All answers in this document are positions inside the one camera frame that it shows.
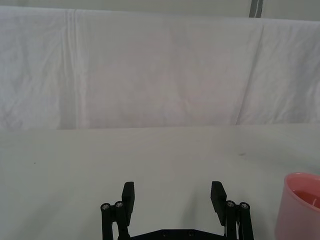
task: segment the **pink plastic cup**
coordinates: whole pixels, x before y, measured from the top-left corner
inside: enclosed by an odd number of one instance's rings
[[[285,177],[275,237],[320,240],[320,176],[297,172]]]

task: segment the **white cloth backdrop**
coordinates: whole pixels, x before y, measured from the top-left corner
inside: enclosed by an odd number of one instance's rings
[[[320,123],[320,22],[0,7],[0,130]]]

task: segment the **bolt head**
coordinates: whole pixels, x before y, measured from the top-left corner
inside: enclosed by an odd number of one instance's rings
[[[242,204],[241,204],[241,207],[242,207],[243,209],[248,209],[248,208],[249,208],[248,204],[245,204],[245,203],[242,203]]]
[[[227,205],[228,205],[228,207],[231,207],[231,208],[235,206],[234,203],[231,202],[231,201],[228,201],[228,202],[227,202]]]
[[[123,206],[123,203],[120,201],[120,202],[117,202],[116,204],[115,204],[115,206],[117,207],[117,208],[121,208],[122,206]]]
[[[108,205],[108,204],[105,204],[105,205],[103,205],[101,208],[102,208],[102,210],[107,210],[107,209],[109,208],[109,205]]]

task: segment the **screw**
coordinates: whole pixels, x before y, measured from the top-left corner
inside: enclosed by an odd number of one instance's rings
[[[115,204],[115,206],[116,206],[117,208],[121,208],[121,207],[123,206],[123,203],[122,203],[121,201],[119,201],[119,202],[117,202],[117,203]]]
[[[227,202],[227,205],[228,205],[228,207],[231,207],[231,208],[235,206],[232,201],[228,201],[228,202]]]
[[[189,237],[193,237],[195,235],[195,232],[193,230],[188,231]]]
[[[108,209],[109,208],[109,205],[108,204],[105,204],[105,205],[102,205],[102,210],[106,210],[106,209]]]
[[[243,209],[248,209],[249,208],[248,204],[246,204],[246,203],[241,203],[241,207]]]

